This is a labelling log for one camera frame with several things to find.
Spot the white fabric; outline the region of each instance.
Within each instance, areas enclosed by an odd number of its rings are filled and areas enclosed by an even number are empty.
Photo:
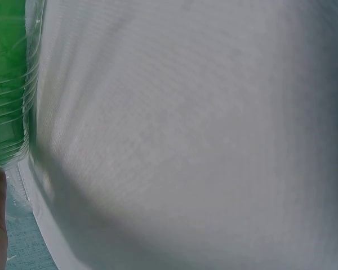
[[[29,196],[59,269],[338,269],[338,1],[49,0]]]

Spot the clear plastic wrap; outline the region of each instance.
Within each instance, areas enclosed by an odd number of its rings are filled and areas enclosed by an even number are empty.
[[[0,167],[29,148],[44,0],[0,0]]]

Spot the green liquid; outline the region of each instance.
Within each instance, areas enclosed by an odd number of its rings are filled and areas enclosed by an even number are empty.
[[[0,165],[25,141],[25,0],[0,0]]]

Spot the white cloth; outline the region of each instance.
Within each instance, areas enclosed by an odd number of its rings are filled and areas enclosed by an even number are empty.
[[[59,269],[338,269],[338,1],[49,0],[41,60]]]

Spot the light blue surface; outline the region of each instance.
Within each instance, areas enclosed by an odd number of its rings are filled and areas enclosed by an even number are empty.
[[[7,221],[7,270],[57,270],[33,214]]]

